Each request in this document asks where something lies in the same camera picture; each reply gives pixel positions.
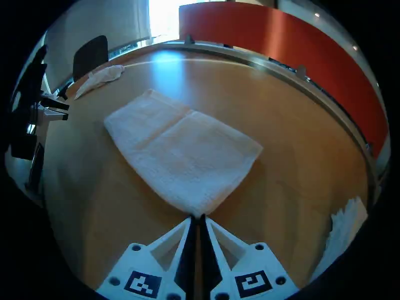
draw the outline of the black chair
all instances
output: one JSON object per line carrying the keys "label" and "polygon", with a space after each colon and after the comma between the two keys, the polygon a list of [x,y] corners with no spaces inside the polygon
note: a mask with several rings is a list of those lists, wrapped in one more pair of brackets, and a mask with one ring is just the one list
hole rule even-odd
{"label": "black chair", "polygon": [[99,35],[84,44],[73,57],[73,81],[109,61],[109,44],[105,35]]}

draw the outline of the white towel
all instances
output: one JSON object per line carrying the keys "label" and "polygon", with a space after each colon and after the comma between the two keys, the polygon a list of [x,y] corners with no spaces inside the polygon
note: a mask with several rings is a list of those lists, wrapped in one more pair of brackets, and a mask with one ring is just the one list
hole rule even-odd
{"label": "white towel", "polygon": [[89,78],[77,90],[75,100],[83,94],[103,86],[107,82],[111,82],[120,78],[123,71],[125,71],[125,67],[117,64],[105,67],[94,74],[90,72],[88,74]]}
{"label": "white towel", "polygon": [[360,197],[350,199],[344,209],[332,214],[332,231],[326,240],[325,251],[311,275],[310,282],[321,275],[340,255],[345,252],[356,233],[367,219],[367,210]]}
{"label": "white towel", "polygon": [[200,217],[240,184],[262,147],[153,90],[104,120],[127,162],[166,202]]}

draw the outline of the bright window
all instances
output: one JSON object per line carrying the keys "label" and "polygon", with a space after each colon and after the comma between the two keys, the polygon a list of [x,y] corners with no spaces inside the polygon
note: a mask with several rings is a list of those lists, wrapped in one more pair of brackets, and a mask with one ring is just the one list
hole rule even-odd
{"label": "bright window", "polygon": [[152,43],[179,39],[179,6],[209,0],[149,0]]}

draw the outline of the round table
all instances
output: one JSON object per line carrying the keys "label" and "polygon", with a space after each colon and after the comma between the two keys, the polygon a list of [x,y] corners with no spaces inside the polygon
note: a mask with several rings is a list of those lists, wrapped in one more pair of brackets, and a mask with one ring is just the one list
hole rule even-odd
{"label": "round table", "polygon": [[330,215],[367,198],[363,155],[322,107],[280,79],[210,54],[157,50],[121,78],[68,99],[50,123],[43,176],[55,238],[73,273],[96,289],[133,242],[149,244],[186,215],[128,165],[103,120],[147,89],[250,136],[263,152],[209,216],[247,243],[266,242],[303,287],[321,258]]}

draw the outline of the orange wall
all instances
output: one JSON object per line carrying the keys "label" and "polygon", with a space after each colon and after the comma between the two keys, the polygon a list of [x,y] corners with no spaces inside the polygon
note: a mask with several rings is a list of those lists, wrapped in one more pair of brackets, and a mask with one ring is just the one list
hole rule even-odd
{"label": "orange wall", "polygon": [[240,2],[206,2],[179,8],[179,34],[264,54],[307,76],[339,102],[378,156],[388,133],[371,83],[356,62],[329,36],[280,10]]}

